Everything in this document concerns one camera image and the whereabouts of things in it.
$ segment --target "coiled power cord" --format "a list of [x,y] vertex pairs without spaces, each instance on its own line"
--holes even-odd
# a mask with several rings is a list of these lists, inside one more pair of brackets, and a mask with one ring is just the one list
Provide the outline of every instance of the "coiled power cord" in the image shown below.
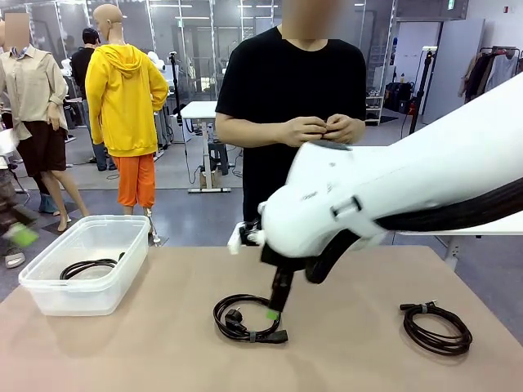
[[246,341],[250,343],[272,343],[280,344],[288,340],[287,331],[277,331],[281,322],[281,314],[277,314],[272,325],[264,331],[249,331],[243,324],[243,316],[239,310],[231,309],[225,315],[225,323],[221,321],[221,316],[236,302],[257,302],[260,305],[268,306],[269,300],[261,296],[250,294],[236,294],[228,296],[214,306],[212,314],[214,321],[220,332],[233,341]]
[[[125,252],[120,253],[120,256],[118,257],[118,261],[120,261],[123,257]],[[60,274],[60,280],[69,280],[73,276],[89,269],[92,267],[110,267],[114,268],[118,261],[114,259],[99,259],[99,260],[89,260],[89,261],[79,261],[78,263],[73,263],[69,265],[68,267],[64,268],[62,273]]]
[[[400,310],[405,312],[403,327],[410,338],[419,346],[432,353],[454,357],[468,352],[472,343],[472,334],[465,323],[454,313],[438,308],[434,301],[426,304],[403,304]],[[460,335],[445,336],[421,328],[414,322],[417,314],[433,314],[445,319],[458,329]]]

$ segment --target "brown shorts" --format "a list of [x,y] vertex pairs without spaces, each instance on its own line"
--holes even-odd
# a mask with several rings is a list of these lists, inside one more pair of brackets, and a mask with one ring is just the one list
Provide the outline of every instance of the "brown shorts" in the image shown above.
[[28,176],[50,170],[64,171],[67,131],[63,128],[54,131],[51,124],[44,121],[24,122],[24,125],[32,137],[21,140],[17,150],[24,159]]

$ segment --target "white plastic container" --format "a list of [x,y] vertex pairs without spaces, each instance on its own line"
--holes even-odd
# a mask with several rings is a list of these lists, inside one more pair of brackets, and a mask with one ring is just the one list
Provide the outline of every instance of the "white plastic container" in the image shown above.
[[[149,250],[146,216],[88,216],[49,245],[20,272],[18,280],[48,316],[101,316],[114,312]],[[59,280],[78,261],[109,258],[110,267],[93,267]]]

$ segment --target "yellow hood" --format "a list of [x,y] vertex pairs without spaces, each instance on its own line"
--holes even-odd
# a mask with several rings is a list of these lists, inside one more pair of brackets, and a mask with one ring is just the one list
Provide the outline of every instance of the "yellow hood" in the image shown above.
[[103,45],[96,49],[125,78],[140,70],[142,54],[133,45]]

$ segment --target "hand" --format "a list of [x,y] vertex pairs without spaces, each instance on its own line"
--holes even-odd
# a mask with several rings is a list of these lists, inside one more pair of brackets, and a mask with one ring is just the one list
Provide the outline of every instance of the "hand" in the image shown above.
[[58,131],[60,127],[60,111],[58,105],[54,102],[49,102],[47,106],[47,123],[52,124],[52,129]]
[[365,122],[344,114],[334,114],[327,120],[327,133],[324,139],[336,143],[355,143],[365,133]]
[[291,147],[299,147],[312,140],[320,140],[327,131],[325,121],[317,117],[297,117],[281,124],[276,140]]

